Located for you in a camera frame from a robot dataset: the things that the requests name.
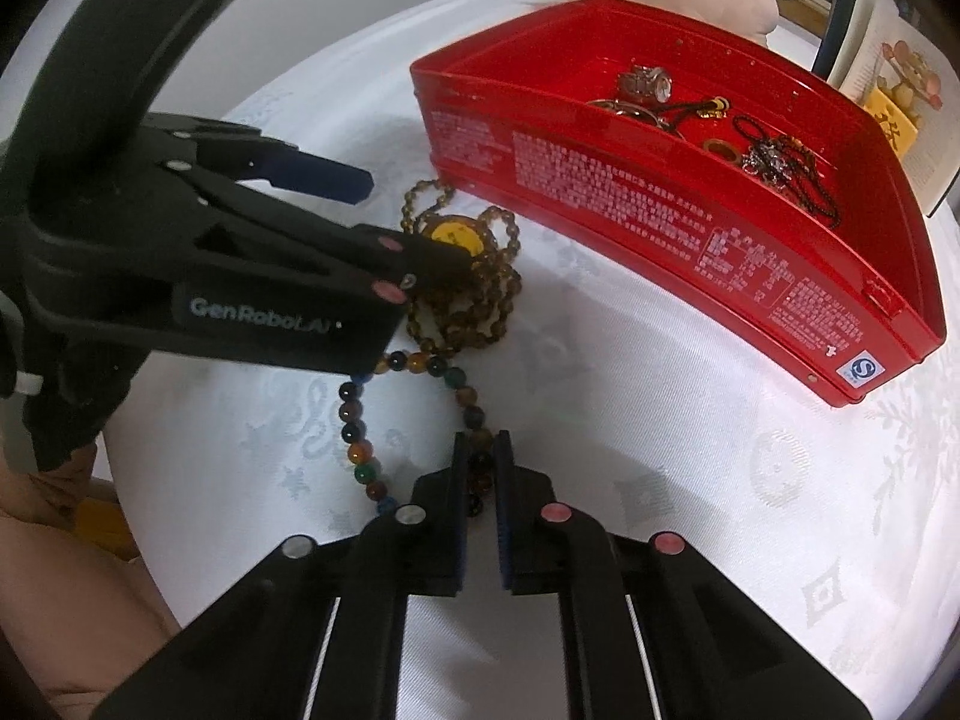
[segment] person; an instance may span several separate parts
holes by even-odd
[[[26,475],[8,469],[2,445],[0,629],[59,716],[86,720],[179,627],[141,560],[72,533],[96,447]]]

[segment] bead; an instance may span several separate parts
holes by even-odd
[[[493,476],[488,473],[479,473],[470,479],[470,489],[477,495],[489,493],[493,487]]]
[[[470,446],[482,452],[488,452],[493,447],[493,433],[487,428],[474,430],[470,434]]]
[[[493,470],[493,455],[490,452],[474,452],[467,461],[471,473],[488,473]]]
[[[376,513],[377,514],[391,514],[397,510],[397,500],[391,495],[388,495],[382,501],[378,501],[376,504]]]
[[[446,373],[448,367],[450,367],[449,362],[443,357],[431,357],[430,362],[426,364],[426,371],[435,379],[439,379]]]
[[[357,443],[363,440],[364,432],[363,422],[359,420],[357,422],[348,422],[344,425],[344,429],[340,431],[340,437],[342,437],[345,443]]]
[[[414,352],[407,358],[407,370],[411,373],[424,373],[429,360],[423,352]]]
[[[376,480],[376,468],[369,463],[360,464],[353,470],[353,478],[361,485],[368,485]]]
[[[407,367],[407,355],[404,352],[394,352],[390,355],[390,370],[403,370]]]
[[[340,385],[340,399],[356,400],[360,397],[360,388],[353,382],[344,382]]]
[[[367,485],[367,498],[371,501],[382,501],[387,497],[387,485],[377,479]]]
[[[370,459],[373,459],[373,445],[366,440],[352,443],[347,447],[347,459],[354,464],[354,466],[367,463]]]
[[[467,386],[467,375],[459,367],[451,367],[444,375],[443,381],[450,389],[459,389],[461,386]]]
[[[472,386],[461,386],[456,391],[457,405],[461,408],[465,406],[475,406],[477,402],[477,390]]]
[[[483,514],[483,498],[471,493],[467,500],[467,517],[480,517]]]
[[[359,400],[347,400],[340,405],[337,413],[344,422],[355,422],[363,413],[363,406],[360,405]]]
[[[486,418],[486,413],[479,406],[467,406],[464,409],[464,425],[471,430],[482,428]]]

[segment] tablecloth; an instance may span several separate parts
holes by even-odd
[[[276,194],[340,223],[395,226],[404,191],[433,175],[409,63],[535,2],[440,0],[400,14],[306,60],[234,118],[376,179],[356,208]],[[960,613],[960,234],[949,209],[929,222],[947,344],[840,410],[632,271],[536,223],[520,230],[525,288],[507,338],[461,361],[517,461],[613,533],[683,533],[877,720],[896,718]],[[413,347],[401,333],[391,348]],[[339,436],[340,381],[162,354],[136,378],[107,447],[181,622],[285,536],[332,541],[373,514]],[[377,377],[364,404],[404,498],[448,462],[459,410],[437,380],[406,373]],[[555,600],[500,589],[492,512],[470,524],[467,560],[458,598],[411,600],[400,717],[565,716]]]

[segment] yellow block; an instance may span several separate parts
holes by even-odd
[[[917,141],[920,130],[914,127],[913,122],[906,118],[904,111],[897,108],[896,103],[878,86],[872,89],[863,108],[880,125],[896,157],[904,159],[904,154],[910,151],[910,146]]]

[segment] red tray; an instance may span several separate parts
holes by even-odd
[[[587,105],[659,66],[671,101],[716,95],[800,138],[840,209],[835,230],[706,138]],[[736,36],[621,0],[546,8],[414,63],[440,178],[628,266],[752,343],[834,406],[921,362],[947,336],[923,216],[877,124],[823,81]]]

